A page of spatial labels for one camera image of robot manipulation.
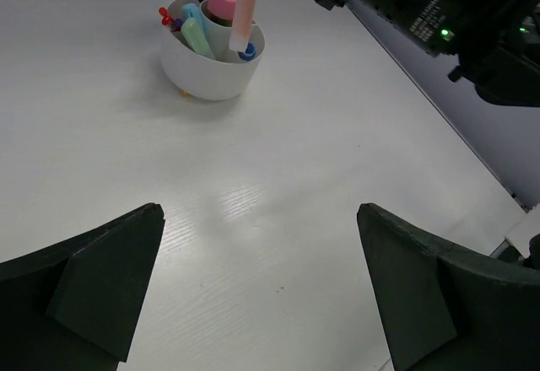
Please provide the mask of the pink capped pencil tube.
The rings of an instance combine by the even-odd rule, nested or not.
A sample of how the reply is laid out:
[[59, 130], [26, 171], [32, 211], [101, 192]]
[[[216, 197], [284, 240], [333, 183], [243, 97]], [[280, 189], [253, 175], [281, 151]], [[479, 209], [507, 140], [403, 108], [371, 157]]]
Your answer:
[[216, 24], [230, 27], [235, 15], [237, 0], [208, 0], [209, 18]]

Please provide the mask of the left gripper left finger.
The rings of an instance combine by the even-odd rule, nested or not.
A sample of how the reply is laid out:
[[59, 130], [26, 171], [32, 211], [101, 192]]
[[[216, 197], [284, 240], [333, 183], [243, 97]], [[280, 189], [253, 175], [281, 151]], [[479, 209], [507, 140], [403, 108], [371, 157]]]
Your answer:
[[116, 370], [127, 361], [165, 227], [145, 204], [1, 265], [3, 370]]

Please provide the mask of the red pen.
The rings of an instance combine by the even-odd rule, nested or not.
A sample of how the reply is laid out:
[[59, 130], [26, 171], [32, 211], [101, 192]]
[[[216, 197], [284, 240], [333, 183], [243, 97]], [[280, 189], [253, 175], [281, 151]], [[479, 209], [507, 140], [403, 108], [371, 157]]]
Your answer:
[[159, 8], [159, 15], [161, 16], [161, 24], [168, 28], [169, 31], [174, 32], [177, 30], [176, 19], [172, 18], [165, 7]]

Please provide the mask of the clear spray bottle blue cap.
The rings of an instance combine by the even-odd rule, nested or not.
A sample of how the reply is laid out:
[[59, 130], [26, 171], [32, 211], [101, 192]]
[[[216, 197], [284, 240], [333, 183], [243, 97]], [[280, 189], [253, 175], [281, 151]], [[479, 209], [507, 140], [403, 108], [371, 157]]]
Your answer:
[[249, 62], [257, 57], [257, 47], [249, 41], [246, 49], [243, 52], [239, 52], [238, 56], [242, 61]]

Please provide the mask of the orange pastel highlighter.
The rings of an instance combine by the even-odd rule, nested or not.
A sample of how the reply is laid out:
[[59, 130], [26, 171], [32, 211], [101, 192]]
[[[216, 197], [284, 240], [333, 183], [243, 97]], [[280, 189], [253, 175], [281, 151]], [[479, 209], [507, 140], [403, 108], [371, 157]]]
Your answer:
[[229, 38], [232, 51], [243, 52], [251, 36], [252, 19], [257, 0], [237, 0]]

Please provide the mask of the blue pastel highlighter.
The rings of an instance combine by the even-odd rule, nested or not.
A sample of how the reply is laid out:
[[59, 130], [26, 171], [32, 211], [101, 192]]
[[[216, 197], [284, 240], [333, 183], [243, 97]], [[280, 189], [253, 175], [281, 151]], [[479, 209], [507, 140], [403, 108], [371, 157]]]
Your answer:
[[200, 7], [195, 3], [185, 3], [181, 6], [181, 11], [183, 19], [187, 20], [189, 18], [195, 19], [199, 28], [202, 30], [203, 34], [206, 34], [205, 25], [203, 23], [203, 14]]

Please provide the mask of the green pastel highlighter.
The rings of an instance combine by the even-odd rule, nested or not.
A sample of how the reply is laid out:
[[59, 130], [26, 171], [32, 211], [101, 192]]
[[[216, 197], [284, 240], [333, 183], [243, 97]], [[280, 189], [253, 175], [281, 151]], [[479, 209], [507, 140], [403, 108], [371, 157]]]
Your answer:
[[189, 18], [185, 20], [181, 26], [181, 33], [186, 39], [187, 44], [194, 52], [208, 59], [215, 59], [215, 55], [208, 44], [206, 36], [199, 28], [195, 19]]

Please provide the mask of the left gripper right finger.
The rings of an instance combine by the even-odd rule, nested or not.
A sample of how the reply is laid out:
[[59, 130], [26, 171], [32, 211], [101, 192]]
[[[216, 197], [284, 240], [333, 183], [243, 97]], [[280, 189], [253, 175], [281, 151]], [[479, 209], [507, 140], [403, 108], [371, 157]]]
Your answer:
[[538, 369], [538, 238], [526, 259], [501, 259], [374, 203], [357, 222], [394, 369]]

